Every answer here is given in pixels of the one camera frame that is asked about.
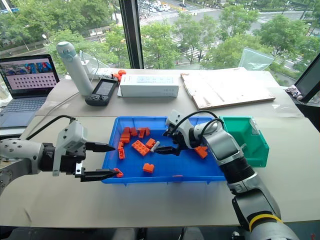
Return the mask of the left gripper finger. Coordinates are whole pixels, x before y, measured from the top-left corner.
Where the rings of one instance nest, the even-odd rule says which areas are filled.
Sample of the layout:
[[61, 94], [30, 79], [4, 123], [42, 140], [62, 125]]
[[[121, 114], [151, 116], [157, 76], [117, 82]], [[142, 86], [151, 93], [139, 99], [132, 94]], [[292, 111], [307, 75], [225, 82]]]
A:
[[85, 143], [85, 148], [87, 151], [97, 152], [97, 153], [106, 153], [114, 151], [115, 148], [112, 145], [102, 142], [92, 142], [88, 141]]
[[118, 170], [114, 169], [97, 169], [96, 171], [84, 171], [80, 174], [81, 182], [95, 182], [112, 178], [119, 174]]

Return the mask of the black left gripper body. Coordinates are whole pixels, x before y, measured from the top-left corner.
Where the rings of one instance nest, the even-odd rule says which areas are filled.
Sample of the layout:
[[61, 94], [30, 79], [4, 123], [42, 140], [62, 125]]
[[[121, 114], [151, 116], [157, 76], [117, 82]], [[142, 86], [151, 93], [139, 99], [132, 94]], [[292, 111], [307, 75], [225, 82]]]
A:
[[86, 159], [86, 147], [80, 147], [74, 152], [66, 151], [65, 155], [61, 156], [60, 172], [67, 175], [74, 175], [80, 178], [81, 182], [85, 181], [85, 168], [83, 161]]

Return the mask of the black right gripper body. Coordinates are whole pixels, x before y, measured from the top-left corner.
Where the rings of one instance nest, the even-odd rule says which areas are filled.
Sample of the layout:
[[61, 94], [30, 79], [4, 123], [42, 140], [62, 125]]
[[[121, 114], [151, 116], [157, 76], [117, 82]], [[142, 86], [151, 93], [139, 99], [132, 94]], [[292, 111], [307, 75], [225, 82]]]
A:
[[192, 149], [191, 140], [190, 140], [190, 131], [191, 128], [186, 129], [176, 129], [170, 131], [170, 136], [172, 141], [177, 144], [180, 150]]

